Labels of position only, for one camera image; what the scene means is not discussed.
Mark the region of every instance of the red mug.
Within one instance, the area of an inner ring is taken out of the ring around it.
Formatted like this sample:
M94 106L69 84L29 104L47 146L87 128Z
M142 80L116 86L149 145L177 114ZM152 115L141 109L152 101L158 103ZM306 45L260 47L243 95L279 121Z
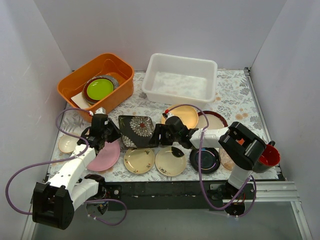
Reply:
M253 171L255 173L261 174L267 171L268 169L274 167L280 162L280 153L274 147L275 142L271 141L266 145L266 149L263 151L259 160L255 163Z

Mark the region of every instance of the black plate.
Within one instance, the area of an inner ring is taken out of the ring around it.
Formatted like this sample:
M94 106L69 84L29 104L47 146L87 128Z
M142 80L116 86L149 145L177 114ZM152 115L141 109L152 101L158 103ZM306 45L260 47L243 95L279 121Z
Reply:
M123 145L127 148L153 148L150 139L155 132L154 124L148 116L120 115L119 129Z
M198 171L199 149L194 149L190 153L190 163ZM219 153L215 148L205 147L201 151L201 173L212 174L220 167Z

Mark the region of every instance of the green plate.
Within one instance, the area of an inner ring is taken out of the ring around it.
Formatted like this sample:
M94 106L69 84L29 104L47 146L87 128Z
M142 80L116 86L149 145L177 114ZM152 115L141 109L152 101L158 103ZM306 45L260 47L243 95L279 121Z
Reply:
M89 98L100 101L114 90L113 83L105 78L100 78L91 82L86 89Z

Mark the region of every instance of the white plastic container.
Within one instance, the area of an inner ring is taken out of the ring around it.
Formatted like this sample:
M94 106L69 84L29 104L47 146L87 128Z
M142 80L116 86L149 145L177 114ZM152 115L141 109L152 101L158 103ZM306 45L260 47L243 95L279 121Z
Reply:
M212 60L155 53L150 58L142 91L152 102L204 108L215 100L217 69Z

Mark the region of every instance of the patterned table surface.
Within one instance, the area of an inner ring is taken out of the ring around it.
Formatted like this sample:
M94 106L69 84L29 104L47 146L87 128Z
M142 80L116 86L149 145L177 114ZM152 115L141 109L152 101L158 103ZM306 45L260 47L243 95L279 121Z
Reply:
M108 115L118 126L119 115L149 116L153 124L160 123L161 113L170 105L151 102L147 95L142 92L141 85L144 79L144 72L136 72L133 78L134 93L131 97L121 103ZM215 111L227 120L230 125L234 121L241 122L260 138L266 141L266 135L263 130L262 120L255 106L252 93L248 86L248 81L243 70L218 70L216 98L209 103L205 109ZM89 126L77 111L67 111L62 120L62 128L70 133L81 134ZM58 134L51 160L58 160L69 157L70 154L60 152L58 141L63 133ZM92 172L85 170L82 177L87 174L99 174L105 177L108 182L150 182L150 181L197 181L199 180L198 172L193 169L189 162L191 150L184 149L178 143L173 146L181 149L187 158L187 166L183 173L178 176L168 177L162 175L154 165L151 170L144 174L134 174L129 172L124 165L124 155L127 149L119 139L121 152L116 164L110 169L102 172ZM154 148L155 154L161 147ZM53 177L64 165L64 162L53 163L48 168L49 178ZM208 175L202 175L203 180L226 180L229 178L231 171L220 165L219 169ZM278 179L276 169L273 167L264 173L253 173L256 179Z

